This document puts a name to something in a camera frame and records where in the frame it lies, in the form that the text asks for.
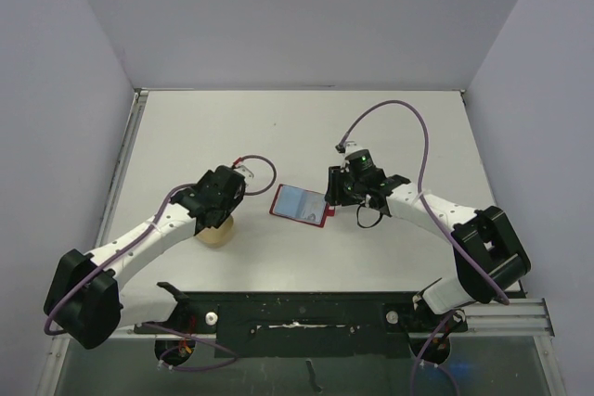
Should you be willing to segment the silver VIP card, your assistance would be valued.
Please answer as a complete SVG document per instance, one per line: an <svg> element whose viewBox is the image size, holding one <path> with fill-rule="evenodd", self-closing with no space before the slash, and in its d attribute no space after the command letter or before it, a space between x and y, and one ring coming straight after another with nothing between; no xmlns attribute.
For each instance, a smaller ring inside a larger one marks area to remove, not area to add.
<svg viewBox="0 0 594 396"><path fill-rule="evenodd" d="M321 225L325 215L326 202L323 198L307 198L299 210L299 217L309 224Z"/></svg>

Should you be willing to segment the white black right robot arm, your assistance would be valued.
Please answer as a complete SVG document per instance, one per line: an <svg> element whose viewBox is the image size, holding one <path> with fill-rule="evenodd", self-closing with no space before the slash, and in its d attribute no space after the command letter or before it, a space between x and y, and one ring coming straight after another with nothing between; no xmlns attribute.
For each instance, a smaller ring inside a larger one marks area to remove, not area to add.
<svg viewBox="0 0 594 396"><path fill-rule="evenodd" d="M329 167L325 200L331 207L367 207L381 218L407 221L452 246L456 272L433 280L413 300L414 321L426 330L470 303L504 302L505 291L532 267L501 208L476 210L424 192L404 176L386 175L366 149L346 153L340 165Z"/></svg>

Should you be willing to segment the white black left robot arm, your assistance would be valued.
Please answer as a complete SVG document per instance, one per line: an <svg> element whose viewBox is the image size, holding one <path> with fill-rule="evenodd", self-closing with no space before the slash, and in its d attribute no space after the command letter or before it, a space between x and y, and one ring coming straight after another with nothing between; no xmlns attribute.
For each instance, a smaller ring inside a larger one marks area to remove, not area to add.
<svg viewBox="0 0 594 396"><path fill-rule="evenodd" d="M45 299L45 333L68 334L90 350L120 327L158 322L170 332L184 328L189 309L171 286L139 293L124 288L168 249L225 223L252 178L242 165L220 165L196 183L174 187L154 215L110 243L64 254Z"/></svg>

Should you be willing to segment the red leather card holder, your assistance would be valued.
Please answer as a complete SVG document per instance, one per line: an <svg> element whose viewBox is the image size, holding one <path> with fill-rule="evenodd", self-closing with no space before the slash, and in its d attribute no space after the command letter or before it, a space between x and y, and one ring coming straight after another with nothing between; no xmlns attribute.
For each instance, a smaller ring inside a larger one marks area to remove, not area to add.
<svg viewBox="0 0 594 396"><path fill-rule="evenodd" d="M276 194L273 198L273 202L269 209L269 213L273 216L288 219L300 224L312 225L314 227L322 228L325 226L328 216L331 214L330 205L326 202L325 215L323 217L321 225L314 225L304 222L299 217L299 210L301 205L307 198L323 198L325 196L322 193L303 189L294 185L281 184L278 186Z"/></svg>

